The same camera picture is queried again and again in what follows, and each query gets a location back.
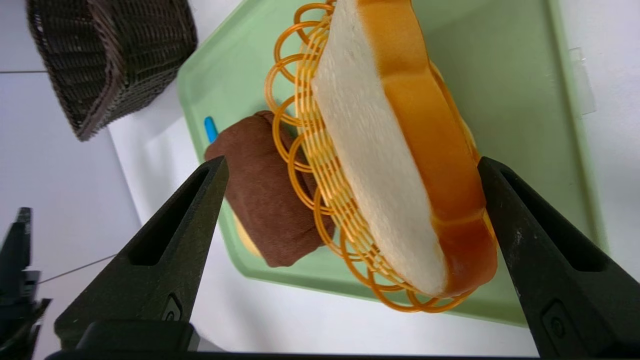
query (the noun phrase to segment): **green tray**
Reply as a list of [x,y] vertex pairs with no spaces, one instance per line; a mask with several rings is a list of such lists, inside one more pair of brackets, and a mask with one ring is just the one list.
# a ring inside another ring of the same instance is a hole
[[[276,38],[308,2],[245,0],[182,66],[179,97],[200,161],[209,144],[205,117],[223,131],[266,109],[264,79]],[[603,247],[556,1],[416,0],[414,7],[429,54],[481,153],[513,168]],[[299,46],[299,40],[286,42],[283,56]],[[276,83],[278,101],[291,94],[285,80]],[[269,268],[241,244],[227,203],[218,220],[229,256],[245,276],[376,300],[328,249],[290,268]],[[495,278],[451,313],[525,325],[502,258]]]

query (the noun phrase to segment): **wire basket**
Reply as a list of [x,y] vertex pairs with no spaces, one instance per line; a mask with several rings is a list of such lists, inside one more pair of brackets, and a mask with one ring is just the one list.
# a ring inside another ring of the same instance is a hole
[[[452,299],[429,298],[394,271],[376,246],[369,225],[358,209],[331,136],[314,100],[311,80],[328,39],[334,4],[335,0],[329,0],[300,7],[294,15],[294,25],[285,30],[276,41],[276,63],[269,71],[265,84],[266,102],[275,114],[273,139],[276,148],[282,159],[287,162],[289,179],[296,194],[314,212],[316,227],[326,246],[345,261],[353,275],[368,286],[382,303],[406,312],[439,313],[452,309],[464,301],[473,290]],[[310,10],[324,10],[323,18],[320,21],[302,21],[302,15]],[[297,34],[302,41],[300,52],[283,58],[280,54],[282,45],[293,34]],[[296,68],[294,74],[287,70],[287,66],[292,64]],[[437,76],[441,77],[435,66],[431,66]],[[294,94],[281,104],[276,103],[273,97],[273,83],[278,75],[282,75],[294,85]],[[286,114],[290,106],[295,107],[295,116]],[[280,139],[279,129],[282,123],[295,127],[298,131],[298,137],[288,152]],[[308,164],[296,160],[295,155],[300,148],[304,151]],[[313,173],[318,183],[313,199],[303,191],[296,172]],[[324,228],[322,215],[332,217],[340,229],[339,239],[334,241],[329,236]],[[358,268],[357,263],[363,263],[365,266]],[[396,295],[392,300],[388,296],[391,293],[400,293],[404,295],[404,299],[396,301]]]
[[29,28],[78,139],[149,105],[198,40],[187,0],[28,0]]

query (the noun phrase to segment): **blue object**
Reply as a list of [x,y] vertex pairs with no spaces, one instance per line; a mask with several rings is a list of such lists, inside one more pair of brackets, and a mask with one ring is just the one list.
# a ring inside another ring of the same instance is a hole
[[209,143],[216,141],[216,138],[218,137],[218,130],[216,129],[216,124],[213,123],[212,117],[208,116],[204,118],[204,128],[207,131]]

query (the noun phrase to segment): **brown wicker basket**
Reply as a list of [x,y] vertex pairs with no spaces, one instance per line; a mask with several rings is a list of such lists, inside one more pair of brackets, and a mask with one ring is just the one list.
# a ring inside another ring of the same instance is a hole
[[28,0],[27,13],[82,141],[149,105],[198,43],[187,0]]

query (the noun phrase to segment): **bread slice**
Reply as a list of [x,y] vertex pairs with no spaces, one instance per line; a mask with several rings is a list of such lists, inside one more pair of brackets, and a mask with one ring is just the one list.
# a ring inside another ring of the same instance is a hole
[[391,267],[434,297],[488,282],[497,252],[479,157],[411,1],[337,1],[312,89]]

